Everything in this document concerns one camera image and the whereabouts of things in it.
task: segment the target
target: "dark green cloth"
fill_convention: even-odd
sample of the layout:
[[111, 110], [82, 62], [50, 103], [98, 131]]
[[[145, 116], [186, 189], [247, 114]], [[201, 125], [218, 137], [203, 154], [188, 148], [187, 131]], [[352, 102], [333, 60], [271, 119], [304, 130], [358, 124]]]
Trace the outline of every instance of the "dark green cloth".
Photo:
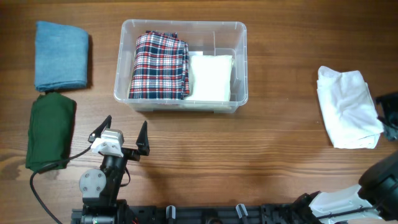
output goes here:
[[[59, 93], [40, 95], [30, 112], [26, 168], [42, 166], [69, 156], [76, 102]], [[65, 168], [66, 163], [55, 169]]]

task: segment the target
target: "white cloth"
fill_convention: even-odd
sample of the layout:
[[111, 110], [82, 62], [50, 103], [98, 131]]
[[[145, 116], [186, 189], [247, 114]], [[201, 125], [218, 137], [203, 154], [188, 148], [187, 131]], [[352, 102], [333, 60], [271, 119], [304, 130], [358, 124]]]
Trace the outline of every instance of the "white cloth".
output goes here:
[[374, 149], [382, 123], [359, 71], [318, 70], [318, 98], [326, 131], [334, 147]]
[[190, 95], [184, 100], [229, 101], [232, 55], [193, 55], [189, 58]]

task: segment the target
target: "red and blue plaid fabric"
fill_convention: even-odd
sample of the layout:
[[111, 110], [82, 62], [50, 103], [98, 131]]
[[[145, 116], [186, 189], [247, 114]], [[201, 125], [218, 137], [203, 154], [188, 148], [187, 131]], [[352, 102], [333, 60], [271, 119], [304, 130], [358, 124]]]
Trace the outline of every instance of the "red and blue plaid fabric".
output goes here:
[[177, 33], [140, 35], [129, 98], [184, 99], [190, 91], [188, 60], [188, 44], [177, 39]]

